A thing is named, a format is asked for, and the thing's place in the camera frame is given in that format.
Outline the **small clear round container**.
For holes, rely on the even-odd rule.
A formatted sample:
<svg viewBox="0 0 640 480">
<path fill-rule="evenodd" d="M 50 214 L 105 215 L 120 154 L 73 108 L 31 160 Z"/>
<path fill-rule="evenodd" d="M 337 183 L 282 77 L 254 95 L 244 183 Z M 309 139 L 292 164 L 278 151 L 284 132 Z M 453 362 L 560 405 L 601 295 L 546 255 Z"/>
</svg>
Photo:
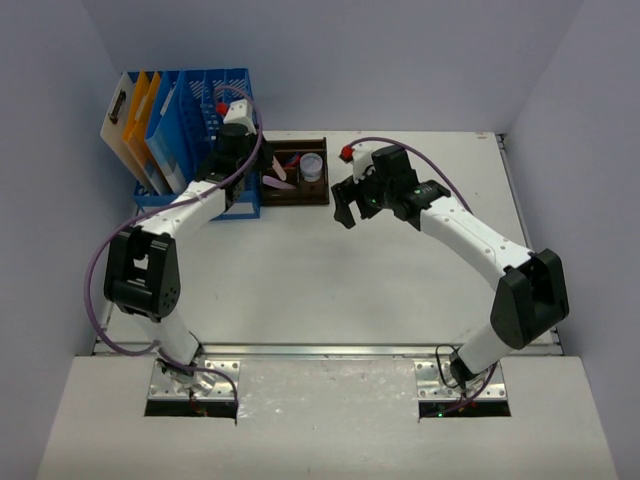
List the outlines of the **small clear round container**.
<svg viewBox="0 0 640 480">
<path fill-rule="evenodd" d="M 319 154 L 306 153 L 300 157 L 299 168 L 302 179 L 314 183 L 321 178 L 324 161 Z"/>
</svg>

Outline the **pink eraser stick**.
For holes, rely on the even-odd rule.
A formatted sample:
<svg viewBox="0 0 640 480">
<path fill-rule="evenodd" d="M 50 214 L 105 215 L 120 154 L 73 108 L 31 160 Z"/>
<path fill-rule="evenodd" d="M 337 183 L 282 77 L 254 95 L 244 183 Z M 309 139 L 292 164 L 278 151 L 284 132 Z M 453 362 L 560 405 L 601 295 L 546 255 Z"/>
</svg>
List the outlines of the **pink eraser stick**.
<svg viewBox="0 0 640 480">
<path fill-rule="evenodd" d="M 264 175 L 262 177 L 262 184 L 277 190 L 295 190 L 296 186 L 278 178 Z"/>
</svg>

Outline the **blue folder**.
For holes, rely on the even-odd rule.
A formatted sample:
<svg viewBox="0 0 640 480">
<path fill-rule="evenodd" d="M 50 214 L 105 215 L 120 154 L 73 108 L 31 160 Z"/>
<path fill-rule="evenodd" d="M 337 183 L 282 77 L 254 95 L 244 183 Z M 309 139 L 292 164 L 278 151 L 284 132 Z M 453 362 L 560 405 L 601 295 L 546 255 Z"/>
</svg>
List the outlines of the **blue folder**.
<svg viewBox="0 0 640 480">
<path fill-rule="evenodd" d="M 178 102 L 178 71 L 164 71 L 152 104 L 145 142 L 174 194 L 188 184 L 189 149 Z"/>
</svg>

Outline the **orange binder folder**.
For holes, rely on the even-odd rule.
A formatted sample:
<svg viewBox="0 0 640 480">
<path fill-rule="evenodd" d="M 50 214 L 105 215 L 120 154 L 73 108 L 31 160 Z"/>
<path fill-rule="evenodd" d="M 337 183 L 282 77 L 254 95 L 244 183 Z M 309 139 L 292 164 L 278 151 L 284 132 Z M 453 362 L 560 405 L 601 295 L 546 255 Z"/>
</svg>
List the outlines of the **orange binder folder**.
<svg viewBox="0 0 640 480">
<path fill-rule="evenodd" d="M 154 72 L 152 76 L 144 71 L 139 73 L 122 140 L 142 170 L 146 189 L 163 195 L 169 193 L 170 189 L 145 140 L 160 83 L 159 72 Z"/>
</svg>

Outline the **white clipboard with metal clip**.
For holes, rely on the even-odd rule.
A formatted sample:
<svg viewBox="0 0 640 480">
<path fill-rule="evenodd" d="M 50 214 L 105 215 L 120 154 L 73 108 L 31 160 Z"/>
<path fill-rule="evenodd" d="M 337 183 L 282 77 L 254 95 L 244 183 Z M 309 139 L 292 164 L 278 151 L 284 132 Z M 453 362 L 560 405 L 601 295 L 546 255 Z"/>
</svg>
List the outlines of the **white clipboard with metal clip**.
<svg viewBox="0 0 640 480">
<path fill-rule="evenodd" d="M 134 82 L 127 73 L 123 73 L 105 113 L 100 137 L 136 180 L 146 189 L 150 189 L 151 183 L 149 179 L 139 162 L 129 151 L 122 137 L 132 104 L 133 93 Z"/>
</svg>

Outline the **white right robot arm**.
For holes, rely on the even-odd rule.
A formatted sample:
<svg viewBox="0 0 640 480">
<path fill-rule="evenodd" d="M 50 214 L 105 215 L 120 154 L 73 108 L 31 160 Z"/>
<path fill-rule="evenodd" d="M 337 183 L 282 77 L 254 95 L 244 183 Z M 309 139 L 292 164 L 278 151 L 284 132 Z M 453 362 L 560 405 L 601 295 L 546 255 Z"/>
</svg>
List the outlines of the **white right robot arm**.
<svg viewBox="0 0 640 480">
<path fill-rule="evenodd" d="M 351 229 L 353 207 L 363 219 L 389 210 L 447 246 L 488 283 L 495 293 L 489 321 L 453 353 L 446 368 L 448 385 L 467 393 L 487 369 L 568 316 L 564 269 L 552 250 L 535 252 L 483 223 L 452 188 L 420 181 L 410 153 L 399 144 L 377 150 L 362 144 L 343 147 L 339 157 L 352 173 L 331 188 L 334 218 Z"/>
</svg>

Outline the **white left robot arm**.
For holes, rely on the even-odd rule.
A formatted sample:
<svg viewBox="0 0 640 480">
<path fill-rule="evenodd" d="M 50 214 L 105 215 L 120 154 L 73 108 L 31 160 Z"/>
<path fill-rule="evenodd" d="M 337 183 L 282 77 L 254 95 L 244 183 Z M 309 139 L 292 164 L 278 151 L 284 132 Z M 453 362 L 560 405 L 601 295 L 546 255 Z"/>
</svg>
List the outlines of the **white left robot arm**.
<svg viewBox="0 0 640 480">
<path fill-rule="evenodd" d="M 165 210 L 159 208 L 126 227 L 110 242 L 105 297 L 138 319 L 173 369 L 172 380 L 187 393 L 206 385 L 208 369 L 196 361 L 201 343 L 178 313 L 179 248 L 243 194 L 246 175 L 237 172 L 248 161 L 256 140 L 244 125 L 220 127 L 214 149 L 186 190 Z"/>
</svg>

